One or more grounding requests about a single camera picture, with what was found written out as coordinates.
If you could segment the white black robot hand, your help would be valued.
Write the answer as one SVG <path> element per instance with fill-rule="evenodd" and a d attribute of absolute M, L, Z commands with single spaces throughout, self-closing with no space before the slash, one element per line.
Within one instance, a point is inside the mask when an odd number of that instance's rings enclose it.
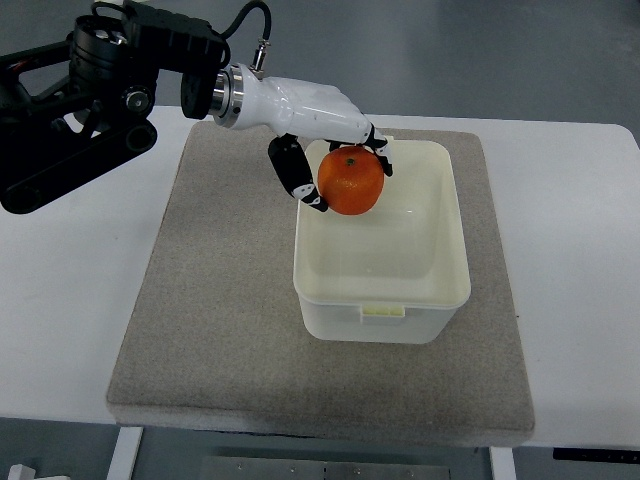
<path fill-rule="evenodd" d="M 327 211 L 329 205 L 314 183 L 300 137 L 327 141 L 331 150 L 367 147 L 384 174 L 393 175 L 388 141 L 334 86 L 281 77 L 260 80 L 249 67 L 231 65 L 218 73 L 210 114 L 228 129 L 266 126 L 274 132 L 268 156 L 282 186 L 318 211 Z"/>

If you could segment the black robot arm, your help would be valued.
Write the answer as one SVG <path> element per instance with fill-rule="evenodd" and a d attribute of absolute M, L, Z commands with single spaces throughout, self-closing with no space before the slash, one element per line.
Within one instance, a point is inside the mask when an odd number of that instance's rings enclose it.
<path fill-rule="evenodd" d="M 1 205 L 27 214 L 150 150 L 160 71 L 182 74 L 182 108 L 202 119 L 227 40 L 202 19 L 136 1 L 96 2 L 61 42 L 1 58 Z"/>

